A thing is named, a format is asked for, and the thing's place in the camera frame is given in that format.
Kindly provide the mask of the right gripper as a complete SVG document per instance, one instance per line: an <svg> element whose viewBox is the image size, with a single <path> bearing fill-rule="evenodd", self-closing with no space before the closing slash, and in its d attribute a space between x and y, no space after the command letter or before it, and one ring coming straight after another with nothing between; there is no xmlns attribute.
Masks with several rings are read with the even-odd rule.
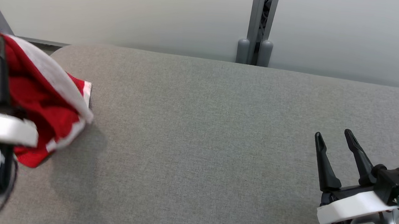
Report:
<svg viewBox="0 0 399 224"><path fill-rule="evenodd" d="M350 129L344 130L344 135L349 150L353 153L359 172L358 183L360 186L373 186L376 177L373 176L373 164L364 149L357 141ZM353 196L338 199L332 191L342 187L341 181L336 177L327 157L327 147L320 132L315 133L315 147L317 157L319 189L322 193L321 205L317 208L319 224L333 224L346 220L367 217L379 212L391 211L392 220L389 224L396 224L399 213L397 205L388 206L374 191L364 191Z"/></svg>

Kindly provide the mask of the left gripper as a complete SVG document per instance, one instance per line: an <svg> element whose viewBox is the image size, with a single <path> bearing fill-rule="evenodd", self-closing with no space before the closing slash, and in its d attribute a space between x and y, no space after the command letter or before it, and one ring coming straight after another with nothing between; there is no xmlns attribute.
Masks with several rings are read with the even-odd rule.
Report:
<svg viewBox="0 0 399 224"><path fill-rule="evenodd" d="M10 106L9 68L4 36L0 36L0 106ZM29 148L38 145L37 127L28 119L0 114L0 143L22 145Z"/></svg>

